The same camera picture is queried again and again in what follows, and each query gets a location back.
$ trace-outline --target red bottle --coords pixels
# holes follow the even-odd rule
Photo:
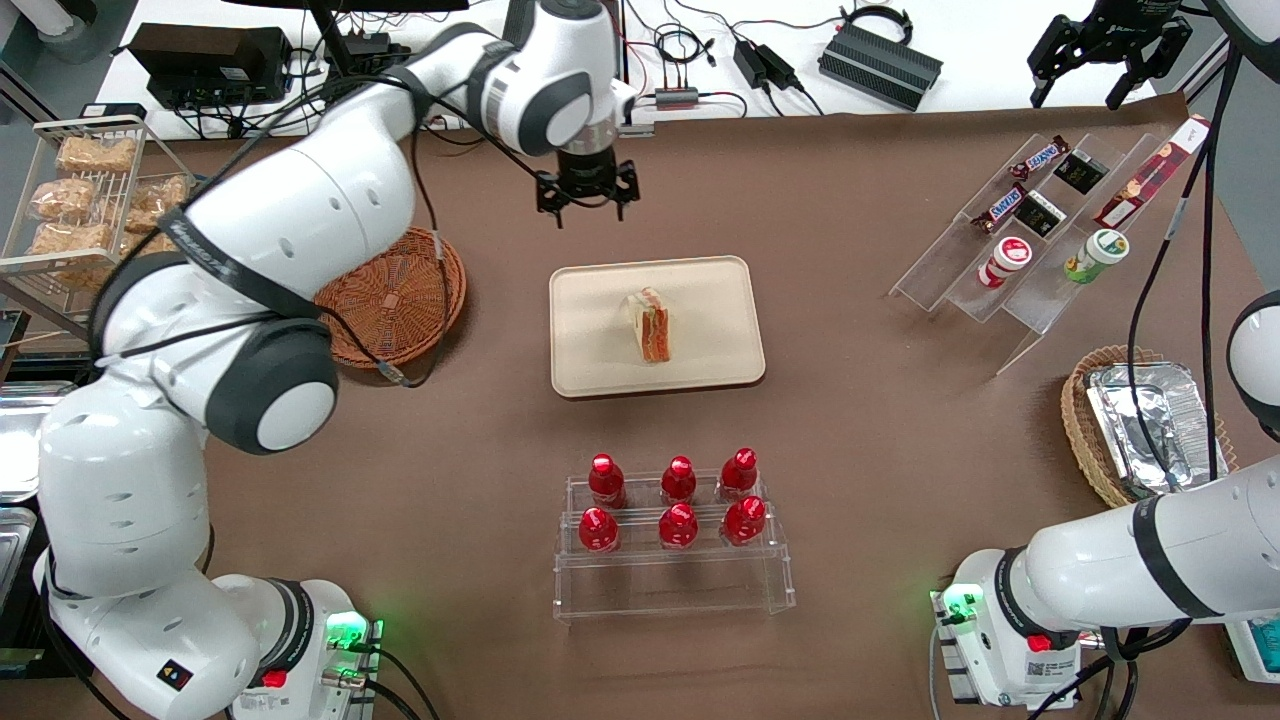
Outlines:
[[[689,502],[694,498],[698,488],[698,478],[694,477],[694,464],[684,455],[671,459],[671,466],[662,474],[662,501],[667,505]]]
[[[627,506],[627,486],[622,478],[622,468],[605,454],[591,460],[591,474],[586,477],[591,488],[591,500],[600,507],[622,510]]]
[[[685,550],[698,538],[698,516],[694,509],[677,502],[658,519],[658,539],[667,550]]]
[[[735,502],[721,523],[721,537],[732,546],[741,547],[764,532],[764,501],[750,495]]]
[[[721,502],[737,502],[751,495],[751,488],[759,477],[760,471],[755,469],[755,451],[744,447],[721,469],[721,479],[716,483],[716,497]]]
[[[613,552],[622,544],[618,521],[599,507],[588,507],[582,512],[582,521],[577,524],[577,539],[591,552]]]

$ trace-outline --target green indicator light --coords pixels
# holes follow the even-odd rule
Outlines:
[[[942,605],[955,616],[960,615],[972,619],[978,614],[978,605],[982,602],[982,587],[970,583],[961,583],[948,587],[942,592]]]
[[[352,643],[364,642],[369,634],[369,621],[358,612],[338,612],[325,623],[325,639],[332,647],[347,650]]]

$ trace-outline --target stainless steel tray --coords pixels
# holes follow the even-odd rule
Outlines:
[[[27,550],[31,530],[36,528],[36,514],[26,507],[0,507],[0,607],[9,597],[9,588],[17,580],[22,566],[22,553]]]
[[[0,384],[0,505],[36,495],[40,423],[74,388],[67,382]]]

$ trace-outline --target foil container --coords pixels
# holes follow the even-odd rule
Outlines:
[[[1208,425],[1190,370],[1176,363],[1135,364],[1134,382],[1138,410],[1147,421],[1155,451],[1142,434],[1128,366],[1107,365],[1084,375],[1085,393],[1124,489],[1140,500],[1208,483]],[[1226,459],[1216,441],[1212,451],[1221,477],[1226,473]]]

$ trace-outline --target wire rack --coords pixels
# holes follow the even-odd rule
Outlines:
[[[141,118],[133,115],[114,115],[105,118],[78,118],[37,123],[32,128],[38,137],[36,152],[27,172],[23,188],[23,202],[9,225],[4,251],[0,254],[0,295],[8,295],[40,315],[69,332],[87,337],[87,315],[101,281],[105,281],[113,265],[124,255],[125,218],[133,204],[133,195],[140,183],[152,179],[163,181],[174,176],[187,178],[188,187],[193,183],[191,170],[173,154]],[[83,137],[99,142],[118,142],[132,138],[136,143],[133,159],[128,170],[58,170],[55,158],[63,143],[70,137]],[[141,176],[143,156],[148,143],[159,147],[164,163],[172,163],[168,172]],[[28,255],[38,227],[45,219],[33,218],[28,213],[27,200],[36,188],[56,178],[78,178],[93,184],[93,205],[84,219],[61,219],[68,225],[111,225],[110,241],[105,247],[68,250]]]

